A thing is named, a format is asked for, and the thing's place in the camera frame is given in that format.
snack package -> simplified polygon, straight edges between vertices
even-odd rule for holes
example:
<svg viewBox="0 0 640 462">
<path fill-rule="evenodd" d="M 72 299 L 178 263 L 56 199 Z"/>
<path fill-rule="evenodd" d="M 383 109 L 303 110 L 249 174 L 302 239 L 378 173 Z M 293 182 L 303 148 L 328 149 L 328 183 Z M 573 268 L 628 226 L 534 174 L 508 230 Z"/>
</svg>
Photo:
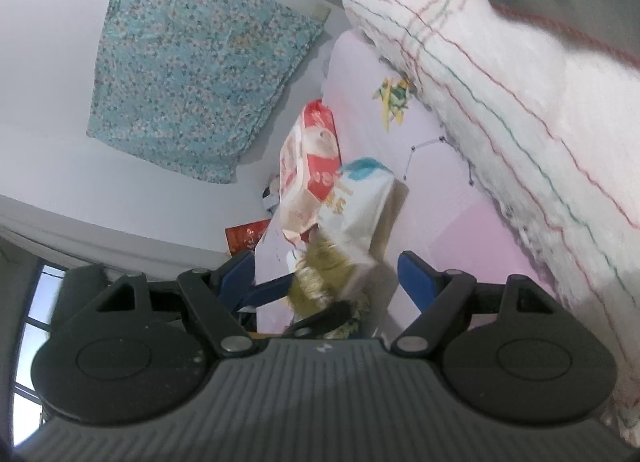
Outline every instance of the snack package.
<svg viewBox="0 0 640 462">
<path fill-rule="evenodd" d="M 369 157 L 344 165 L 318 213 L 320 230 L 369 251 L 394 180 L 389 169 Z"/>
<path fill-rule="evenodd" d="M 298 262 L 289 289 L 289 301 L 296 318 L 309 317 L 332 302 L 358 301 L 373 258 L 354 243 L 343 242 L 331 233 L 318 232 Z"/>
<path fill-rule="evenodd" d="M 226 228 L 226 243 L 231 256 L 235 256 L 240 251 L 253 251 L 269 226 L 269 222 L 271 219 Z"/>
<path fill-rule="evenodd" d="M 339 167 L 334 116 L 320 100 L 308 103 L 280 151 L 280 223 L 294 245 L 308 241 Z"/>
</svg>

window frame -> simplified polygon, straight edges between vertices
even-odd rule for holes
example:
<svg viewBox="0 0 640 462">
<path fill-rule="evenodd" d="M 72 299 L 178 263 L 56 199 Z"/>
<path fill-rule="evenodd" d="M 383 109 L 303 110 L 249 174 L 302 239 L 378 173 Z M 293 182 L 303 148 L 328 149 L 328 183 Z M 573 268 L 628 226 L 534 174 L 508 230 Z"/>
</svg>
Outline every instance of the window frame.
<svg viewBox="0 0 640 462">
<path fill-rule="evenodd" d="M 8 391 L 8 396 L 9 396 L 9 427 L 10 427 L 10 442 L 11 442 L 11 446 L 15 447 L 15 442 L 14 442 L 14 394 L 15 395 L 20 395 L 20 397 L 26 398 L 27 400 L 30 400 L 31 402 L 34 402 L 35 404 L 39 405 L 42 409 L 42 411 L 40 412 L 40 426 L 42 426 L 44 424 L 44 420 L 45 420 L 45 416 L 46 416 L 46 412 L 44 410 L 44 407 L 42 406 L 42 402 L 40 400 L 40 398 L 36 395 L 36 393 L 31 390 L 30 388 L 27 388 L 26 386 L 24 386 L 23 384 L 20 384 L 19 382 L 16 381 L 17 378 L 17 373 L 18 373 L 18 359 L 20 357 L 20 350 L 22 349 L 22 338 L 24 336 L 24 330 L 26 325 L 31 325 L 32 327 L 35 328 L 39 328 L 41 330 L 46 331 L 47 333 L 51 334 L 51 327 L 49 325 L 47 325 L 46 323 L 43 323 L 37 319 L 34 319 L 32 317 L 29 317 L 29 312 L 31 310 L 31 305 L 33 304 L 33 298 L 36 294 L 36 290 L 38 288 L 38 283 L 40 282 L 40 277 L 42 276 L 42 274 L 44 273 L 44 268 L 45 267 L 52 267 L 54 269 L 57 269 L 59 271 L 68 271 L 68 268 L 63 267 L 62 265 L 58 265 L 58 264 L 54 264 L 52 262 L 47 262 L 44 259 L 40 259 L 36 265 L 36 268 L 34 270 L 34 273 L 31 277 L 31 282 L 30 282 L 30 286 L 29 286 L 29 290 L 28 293 L 26 295 L 26 300 L 25 300 L 25 305 L 23 306 L 23 308 L 21 309 L 21 314 L 20 314 L 20 325 L 18 326 L 18 330 L 17 330 L 17 335 L 16 338 L 14 340 L 14 355 L 13 355 L 13 366 L 12 366 L 12 377 L 11 377 L 11 382 L 10 382 L 10 387 L 9 387 L 9 391 Z"/>
</svg>

metal screw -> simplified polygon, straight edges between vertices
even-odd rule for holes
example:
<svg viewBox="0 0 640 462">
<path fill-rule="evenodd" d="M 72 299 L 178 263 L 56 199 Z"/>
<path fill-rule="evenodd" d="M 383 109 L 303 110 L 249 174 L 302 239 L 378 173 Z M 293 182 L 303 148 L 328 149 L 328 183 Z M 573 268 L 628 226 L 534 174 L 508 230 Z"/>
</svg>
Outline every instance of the metal screw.
<svg viewBox="0 0 640 462">
<path fill-rule="evenodd" d="M 405 352 L 422 352 L 427 350 L 429 342 L 420 336 L 404 336 L 398 340 L 398 348 Z"/>
<path fill-rule="evenodd" d="M 245 352 L 254 346 L 254 342 L 247 336 L 228 336 L 220 342 L 220 346 L 227 352 Z"/>
<path fill-rule="evenodd" d="M 307 334 L 309 334 L 311 332 L 311 329 L 309 327 L 305 327 L 305 328 L 301 328 L 299 330 L 296 330 L 293 335 L 295 337 L 301 337 L 301 336 L 306 336 Z"/>
</svg>

white wall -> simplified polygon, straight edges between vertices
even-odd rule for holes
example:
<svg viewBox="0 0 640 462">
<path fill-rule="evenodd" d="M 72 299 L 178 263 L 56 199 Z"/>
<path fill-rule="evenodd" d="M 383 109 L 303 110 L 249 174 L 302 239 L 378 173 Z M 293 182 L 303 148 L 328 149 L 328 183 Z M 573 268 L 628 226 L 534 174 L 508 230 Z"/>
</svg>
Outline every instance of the white wall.
<svg viewBox="0 0 640 462">
<path fill-rule="evenodd" d="M 303 104 L 321 95 L 318 64 L 290 83 L 238 182 L 195 181 L 84 134 L 108 1 L 0 0 L 0 195 L 110 230 L 226 251 L 225 227 L 266 217 L 261 191 Z M 277 1 L 309 13 L 318 2 Z M 333 7 L 326 32 L 347 28 Z"/>
</svg>

red and white package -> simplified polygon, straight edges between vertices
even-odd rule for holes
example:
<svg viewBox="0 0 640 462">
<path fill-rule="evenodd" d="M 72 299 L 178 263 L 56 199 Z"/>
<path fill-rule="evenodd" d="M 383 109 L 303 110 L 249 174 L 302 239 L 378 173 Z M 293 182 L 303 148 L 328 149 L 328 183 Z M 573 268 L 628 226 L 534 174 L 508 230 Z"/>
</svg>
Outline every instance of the red and white package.
<svg viewBox="0 0 640 462">
<path fill-rule="evenodd" d="M 308 103 L 280 150 L 280 223 L 288 241 L 305 233 L 331 193 L 340 168 L 334 115 L 320 100 Z"/>
</svg>

